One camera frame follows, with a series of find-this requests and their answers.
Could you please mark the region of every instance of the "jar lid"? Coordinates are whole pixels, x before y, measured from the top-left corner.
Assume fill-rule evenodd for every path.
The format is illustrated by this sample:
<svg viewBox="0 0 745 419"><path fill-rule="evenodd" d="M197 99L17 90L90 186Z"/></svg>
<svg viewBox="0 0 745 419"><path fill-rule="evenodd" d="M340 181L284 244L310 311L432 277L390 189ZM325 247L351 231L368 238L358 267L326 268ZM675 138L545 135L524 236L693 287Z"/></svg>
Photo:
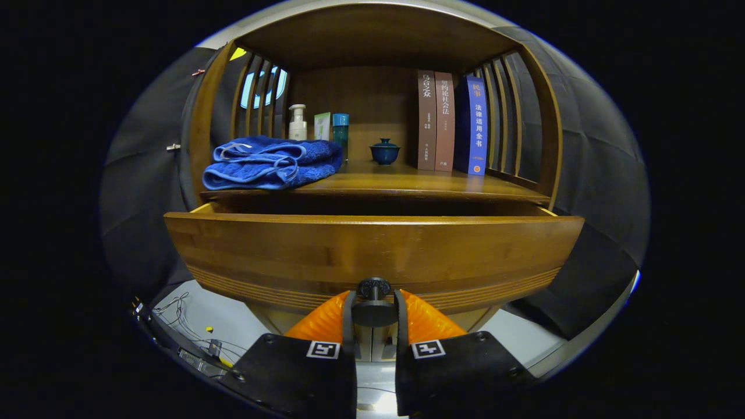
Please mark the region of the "jar lid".
<svg viewBox="0 0 745 419"><path fill-rule="evenodd" d="M390 143L390 138L381 138L380 142L375 145L371 145L370 147L380 147L380 148L400 148L398 145L395 145L393 143Z"/></svg>
<svg viewBox="0 0 745 419"><path fill-rule="evenodd" d="M349 114L348 113L335 113L332 116L333 126L344 126L349 125Z"/></svg>

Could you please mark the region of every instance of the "book spine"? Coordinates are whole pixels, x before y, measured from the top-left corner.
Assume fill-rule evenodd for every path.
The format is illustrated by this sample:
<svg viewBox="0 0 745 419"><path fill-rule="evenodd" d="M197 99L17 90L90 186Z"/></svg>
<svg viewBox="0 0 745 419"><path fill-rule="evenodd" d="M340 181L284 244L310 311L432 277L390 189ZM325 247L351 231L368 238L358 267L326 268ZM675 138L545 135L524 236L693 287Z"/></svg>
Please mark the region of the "book spine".
<svg viewBox="0 0 745 419"><path fill-rule="evenodd" d="M437 141L437 100L435 98L434 72L419 70L419 150L416 167L434 170Z"/></svg>
<svg viewBox="0 0 745 419"><path fill-rule="evenodd" d="M489 118L486 113L484 81L466 76L456 92L455 156L458 171L483 176L486 171Z"/></svg>
<svg viewBox="0 0 745 419"><path fill-rule="evenodd" d="M453 111L453 75L435 72L437 94L437 144L435 145L434 169L453 171L455 147L455 119Z"/></svg>
<svg viewBox="0 0 745 419"><path fill-rule="evenodd" d="M471 115L468 173L483 176L486 171L486 148L489 142L487 134L489 132L489 114L486 112L484 80L468 76L467 89L471 99L468 103Z"/></svg>

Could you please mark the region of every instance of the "white pump bottle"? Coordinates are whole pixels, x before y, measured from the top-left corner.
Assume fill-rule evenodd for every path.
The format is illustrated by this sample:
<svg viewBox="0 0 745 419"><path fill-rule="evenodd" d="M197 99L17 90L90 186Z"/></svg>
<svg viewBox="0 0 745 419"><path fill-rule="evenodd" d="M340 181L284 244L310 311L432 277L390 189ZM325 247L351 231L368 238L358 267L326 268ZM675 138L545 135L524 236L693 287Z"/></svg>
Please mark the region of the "white pump bottle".
<svg viewBox="0 0 745 419"><path fill-rule="evenodd" d="M304 104L294 104L290 106L292 111L292 120L290 121L290 139L306 140L308 139L308 123L302 120L302 114L305 110Z"/></svg>

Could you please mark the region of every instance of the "folded towel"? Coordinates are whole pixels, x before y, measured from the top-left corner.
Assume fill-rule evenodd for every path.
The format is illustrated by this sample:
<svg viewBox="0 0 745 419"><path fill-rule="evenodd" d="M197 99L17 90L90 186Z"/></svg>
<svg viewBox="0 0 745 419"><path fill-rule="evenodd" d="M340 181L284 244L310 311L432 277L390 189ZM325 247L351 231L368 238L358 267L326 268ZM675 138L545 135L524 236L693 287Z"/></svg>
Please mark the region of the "folded towel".
<svg viewBox="0 0 745 419"><path fill-rule="evenodd" d="M341 146L318 140L267 136L238 138L215 149L204 186L220 189L290 189L331 176L341 167Z"/></svg>

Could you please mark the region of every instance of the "yellow object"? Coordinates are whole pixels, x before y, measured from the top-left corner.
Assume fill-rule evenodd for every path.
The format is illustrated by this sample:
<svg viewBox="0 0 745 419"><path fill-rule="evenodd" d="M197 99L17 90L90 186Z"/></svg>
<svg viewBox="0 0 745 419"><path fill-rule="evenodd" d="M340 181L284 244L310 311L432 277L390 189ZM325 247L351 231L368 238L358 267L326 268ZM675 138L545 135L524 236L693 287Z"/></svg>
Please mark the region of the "yellow object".
<svg viewBox="0 0 745 419"><path fill-rule="evenodd" d="M288 338L341 343L344 300L349 291L329 298L285 333Z"/></svg>
<svg viewBox="0 0 745 419"><path fill-rule="evenodd" d="M233 61L236 58L240 58L246 55L246 50L243 48L236 48L235 52L233 53L233 56L230 58L230 61Z"/></svg>
<svg viewBox="0 0 745 419"><path fill-rule="evenodd" d="M454 321L430 303L410 292L401 290L406 300L409 344L433 341L434 339L454 338L466 334Z"/></svg>

